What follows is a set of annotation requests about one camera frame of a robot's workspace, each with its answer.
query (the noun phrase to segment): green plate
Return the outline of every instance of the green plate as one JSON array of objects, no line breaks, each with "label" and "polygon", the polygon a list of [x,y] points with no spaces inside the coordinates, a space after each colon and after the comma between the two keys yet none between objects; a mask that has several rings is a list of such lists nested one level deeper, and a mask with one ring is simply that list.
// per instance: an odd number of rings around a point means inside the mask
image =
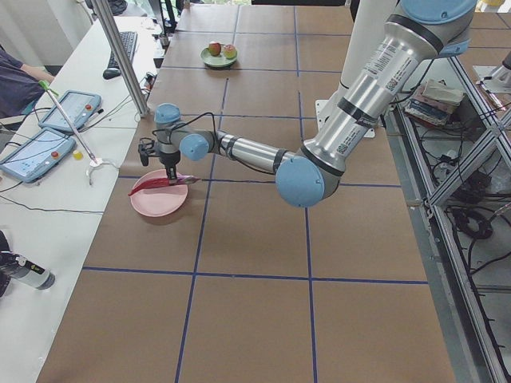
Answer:
[{"label": "green plate", "polygon": [[202,52],[200,52],[200,58],[202,58],[204,64],[211,66],[212,68],[227,68],[228,66],[235,63],[235,61],[238,59],[238,55],[236,55],[234,58],[226,58],[224,56],[224,52],[221,52],[218,56],[212,56],[209,53],[209,49],[204,48],[202,49]]}]

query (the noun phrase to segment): red apple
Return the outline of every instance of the red apple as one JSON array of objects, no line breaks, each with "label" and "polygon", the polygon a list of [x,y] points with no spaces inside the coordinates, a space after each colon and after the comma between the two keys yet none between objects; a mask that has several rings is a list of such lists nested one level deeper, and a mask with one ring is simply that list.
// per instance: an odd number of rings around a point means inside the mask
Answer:
[{"label": "red apple", "polygon": [[222,50],[222,45],[217,41],[211,41],[208,45],[209,54],[212,56],[218,56]]},{"label": "red apple", "polygon": [[232,59],[238,55],[238,51],[233,44],[227,44],[224,46],[224,56],[225,58]]}]

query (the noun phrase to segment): pink plate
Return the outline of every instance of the pink plate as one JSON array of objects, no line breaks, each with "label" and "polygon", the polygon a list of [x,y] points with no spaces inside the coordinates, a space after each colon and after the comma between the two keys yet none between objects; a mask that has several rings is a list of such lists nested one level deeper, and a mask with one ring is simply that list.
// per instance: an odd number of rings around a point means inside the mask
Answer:
[{"label": "pink plate", "polygon": [[[133,187],[137,187],[144,181],[166,176],[167,173],[164,169],[155,170],[139,178]],[[133,208],[142,215],[161,217],[176,211],[183,204],[187,194],[187,185],[176,185],[140,190],[129,198]]]}]

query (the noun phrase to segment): tablet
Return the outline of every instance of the tablet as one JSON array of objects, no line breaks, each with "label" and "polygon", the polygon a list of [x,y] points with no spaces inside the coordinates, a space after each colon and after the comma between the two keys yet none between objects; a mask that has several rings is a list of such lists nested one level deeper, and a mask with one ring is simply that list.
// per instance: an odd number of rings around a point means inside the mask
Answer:
[{"label": "tablet", "polygon": [[65,134],[44,128],[22,146],[0,160],[0,169],[25,183],[43,177],[69,154],[76,141]]},{"label": "tablet", "polygon": [[[62,105],[76,129],[80,130],[101,104],[101,96],[68,90],[58,102]],[[52,128],[60,132],[73,132],[56,106],[39,121],[39,126],[41,128]]]}]

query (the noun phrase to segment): white cylinder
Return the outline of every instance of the white cylinder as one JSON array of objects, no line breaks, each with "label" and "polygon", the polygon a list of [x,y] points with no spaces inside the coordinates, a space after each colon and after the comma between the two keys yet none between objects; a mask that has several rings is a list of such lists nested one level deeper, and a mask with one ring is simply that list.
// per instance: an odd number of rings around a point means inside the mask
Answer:
[{"label": "white cylinder", "polygon": [[396,4],[396,0],[360,0],[339,89],[343,86],[351,87],[360,70],[382,42],[385,36],[383,26]]}]

